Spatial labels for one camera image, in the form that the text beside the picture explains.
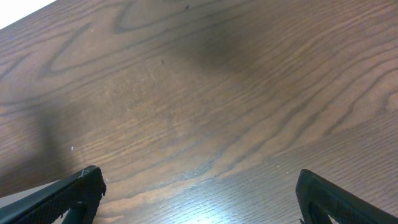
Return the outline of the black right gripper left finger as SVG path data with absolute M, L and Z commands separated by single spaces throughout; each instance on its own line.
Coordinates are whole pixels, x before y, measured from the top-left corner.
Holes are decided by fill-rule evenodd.
M 105 193 L 101 169 L 88 166 L 1 208 L 1 223 L 92 223 Z

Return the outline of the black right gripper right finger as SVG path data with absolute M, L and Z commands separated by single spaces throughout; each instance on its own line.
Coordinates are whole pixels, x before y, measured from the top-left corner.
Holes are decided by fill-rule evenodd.
M 295 188 L 301 224 L 393 224 L 397 217 L 303 169 Z

